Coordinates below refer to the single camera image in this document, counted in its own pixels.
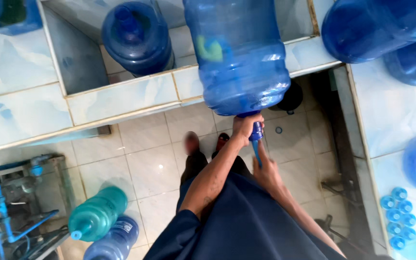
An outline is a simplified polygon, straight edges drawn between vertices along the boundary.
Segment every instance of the navy blue shirt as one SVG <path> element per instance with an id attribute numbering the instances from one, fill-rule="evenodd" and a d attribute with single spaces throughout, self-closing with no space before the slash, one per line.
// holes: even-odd
<path id="1" fill-rule="evenodd" d="M 177 210 L 189 189 L 180 189 Z M 344 260 L 304 231 L 254 180 L 229 173 L 204 223 L 190 210 L 177 213 L 144 260 Z"/>

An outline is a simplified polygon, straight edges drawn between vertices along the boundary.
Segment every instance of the dark pants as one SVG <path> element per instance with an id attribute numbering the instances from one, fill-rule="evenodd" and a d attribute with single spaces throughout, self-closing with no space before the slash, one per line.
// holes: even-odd
<path id="1" fill-rule="evenodd" d="M 211 155 L 211 159 L 214 159 L 217 154 L 217 151 L 214 152 Z M 200 150 L 197 150 L 193 155 L 188 156 L 187 160 L 185 161 L 185 170 L 181 176 L 181 186 L 184 184 L 184 182 L 186 182 L 186 180 L 197 176 L 203 170 L 203 168 L 205 168 L 206 165 L 208 165 L 208 161 Z M 246 168 L 245 162 L 239 156 L 235 158 L 234 164 L 232 164 L 230 171 L 245 176 L 246 178 L 253 177 L 250 173 L 250 170 Z"/>

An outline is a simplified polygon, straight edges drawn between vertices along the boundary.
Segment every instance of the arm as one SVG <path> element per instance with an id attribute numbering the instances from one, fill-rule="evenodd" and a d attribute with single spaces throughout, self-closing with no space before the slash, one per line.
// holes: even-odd
<path id="1" fill-rule="evenodd" d="M 254 122 L 263 122 L 263 116 L 256 114 L 246 118 L 234 118 L 232 137 L 218 155 L 195 177 L 181 204 L 182 210 L 192 211 L 199 219 L 202 210 L 217 198 L 228 176 L 229 170 L 242 147 L 248 145 L 248 137 Z"/>
<path id="2" fill-rule="evenodd" d="M 299 203 L 293 198 L 290 191 L 282 183 L 277 163 L 267 157 L 262 142 L 258 145 L 258 152 L 259 158 L 263 163 L 263 168 L 259 168 L 258 161 L 254 158 L 253 173 L 257 183 L 269 192 L 272 198 L 274 198 L 302 228 L 306 229 L 315 237 L 344 256 L 343 252 L 338 248 L 335 242 L 333 242 L 333 240 L 320 228 L 312 217 L 310 217 L 306 211 L 303 210 Z"/>

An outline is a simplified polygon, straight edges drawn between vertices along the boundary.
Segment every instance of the forearm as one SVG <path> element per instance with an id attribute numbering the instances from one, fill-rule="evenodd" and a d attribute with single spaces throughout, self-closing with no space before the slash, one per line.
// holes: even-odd
<path id="1" fill-rule="evenodd" d="M 321 227 L 309 216 L 306 211 L 292 197 L 291 193 L 285 186 L 275 189 L 271 196 L 292 216 L 298 224 L 312 233 L 315 237 L 333 248 L 339 254 L 344 256 L 343 252 L 333 242 L 333 240 L 321 229 Z"/>
<path id="2" fill-rule="evenodd" d="M 200 218 L 202 210 L 216 199 L 224 187 L 229 170 L 241 148 L 241 143 L 233 136 L 195 177 L 179 210 L 190 210 Z"/>

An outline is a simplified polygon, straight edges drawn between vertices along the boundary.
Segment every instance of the foot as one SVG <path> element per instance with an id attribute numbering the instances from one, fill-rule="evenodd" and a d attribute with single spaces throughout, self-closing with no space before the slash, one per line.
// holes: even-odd
<path id="1" fill-rule="evenodd" d="M 219 151 L 230 139 L 229 135 L 226 133 L 221 133 L 218 137 L 218 143 L 216 144 L 216 151 Z"/>
<path id="2" fill-rule="evenodd" d="M 184 141 L 182 142 L 184 152 L 186 155 L 191 156 L 195 151 L 200 149 L 200 142 L 196 133 L 189 131 L 184 135 Z"/>

